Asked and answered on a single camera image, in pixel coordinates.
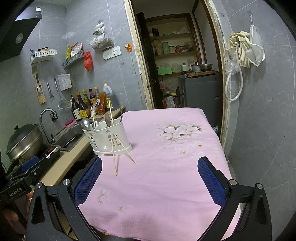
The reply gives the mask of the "person left hand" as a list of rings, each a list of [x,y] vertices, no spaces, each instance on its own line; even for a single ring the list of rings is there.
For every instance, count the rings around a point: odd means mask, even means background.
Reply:
[[[33,192],[30,192],[26,195],[26,215],[25,215],[25,219],[28,219],[28,214],[29,214],[29,209],[30,209],[30,204],[31,204],[31,198],[33,196]],[[19,217],[17,215],[17,213],[15,213],[13,210],[4,210],[3,214],[6,218],[6,220],[8,221],[8,223],[10,224],[11,228],[19,234],[24,235],[25,234],[25,229],[23,227],[20,226],[19,224]]]

